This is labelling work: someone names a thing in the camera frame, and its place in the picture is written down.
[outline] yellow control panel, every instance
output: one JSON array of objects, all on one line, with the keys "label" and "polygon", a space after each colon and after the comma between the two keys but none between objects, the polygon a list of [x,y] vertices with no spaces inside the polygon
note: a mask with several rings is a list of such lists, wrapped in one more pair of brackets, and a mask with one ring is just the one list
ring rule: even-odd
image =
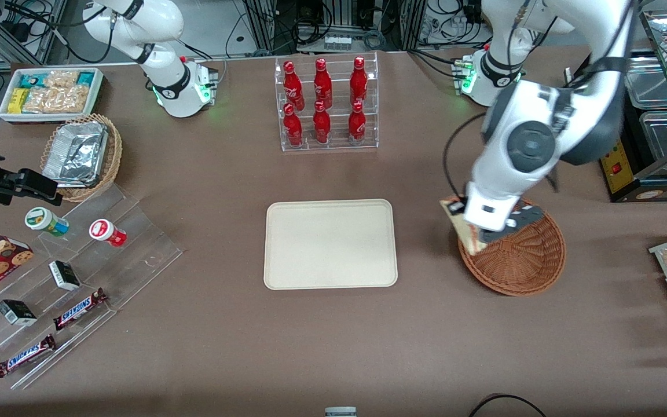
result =
[{"label": "yellow control panel", "polygon": [[622,147],[622,142],[618,140],[614,148],[601,158],[601,166],[604,168],[606,182],[612,193],[618,192],[635,179],[627,160],[627,153]]}]

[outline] white storage box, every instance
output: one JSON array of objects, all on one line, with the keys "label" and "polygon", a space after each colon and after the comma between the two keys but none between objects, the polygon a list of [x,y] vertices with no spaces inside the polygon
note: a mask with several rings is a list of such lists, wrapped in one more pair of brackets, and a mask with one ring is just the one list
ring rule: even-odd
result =
[{"label": "white storage box", "polygon": [[[22,76],[29,76],[34,74],[42,74],[50,71],[79,71],[94,73],[92,84],[89,86],[89,94],[87,95],[87,102],[84,105],[84,110],[81,113],[48,113],[48,114],[34,114],[34,113],[8,113],[7,106],[12,98],[12,92],[19,87]],[[102,79],[104,78],[101,71],[95,67],[59,67],[59,68],[27,68],[17,69],[12,74],[12,79],[7,87],[5,96],[0,105],[0,118],[5,122],[12,124],[21,123],[59,123],[65,120],[76,119],[79,116],[86,116],[92,113],[94,104],[97,101],[97,96],[100,94],[100,87]]]}]

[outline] snickers bar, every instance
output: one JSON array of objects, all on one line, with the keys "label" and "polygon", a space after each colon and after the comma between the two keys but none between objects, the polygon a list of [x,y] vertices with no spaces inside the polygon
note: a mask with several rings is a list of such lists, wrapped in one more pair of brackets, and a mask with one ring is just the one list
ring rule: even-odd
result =
[{"label": "snickers bar", "polygon": [[56,341],[53,340],[53,335],[45,336],[45,339],[40,343],[11,358],[9,361],[0,362],[0,378],[5,377],[5,375],[17,369],[20,365],[48,350],[56,350]]},{"label": "snickers bar", "polygon": [[85,298],[81,303],[76,304],[76,306],[71,307],[69,311],[64,312],[61,317],[53,319],[53,322],[56,324],[56,331],[63,329],[67,325],[75,322],[79,317],[86,314],[97,304],[107,300],[107,296],[104,295],[104,290],[99,288],[93,292],[89,297]]}]

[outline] small white box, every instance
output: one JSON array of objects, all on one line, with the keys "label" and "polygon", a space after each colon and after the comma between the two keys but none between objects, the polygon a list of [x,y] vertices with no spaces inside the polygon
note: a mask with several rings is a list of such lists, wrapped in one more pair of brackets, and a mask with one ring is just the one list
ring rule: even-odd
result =
[{"label": "small white box", "polygon": [[0,313],[10,324],[30,325],[37,321],[27,305],[19,300],[2,300]]},{"label": "small white box", "polygon": [[79,278],[76,277],[74,269],[71,267],[71,264],[67,264],[63,261],[53,261],[48,264],[50,268],[50,274],[53,275],[53,280],[56,281],[56,285],[59,288],[63,288],[67,291],[78,290]]}]

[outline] food display cabinet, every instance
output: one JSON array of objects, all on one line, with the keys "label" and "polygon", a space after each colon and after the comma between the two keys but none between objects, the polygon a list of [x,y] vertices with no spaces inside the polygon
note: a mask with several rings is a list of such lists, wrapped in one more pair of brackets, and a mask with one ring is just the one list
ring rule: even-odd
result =
[{"label": "food display cabinet", "polygon": [[630,60],[620,140],[601,159],[615,202],[667,201],[667,10],[640,18],[652,51]]}]

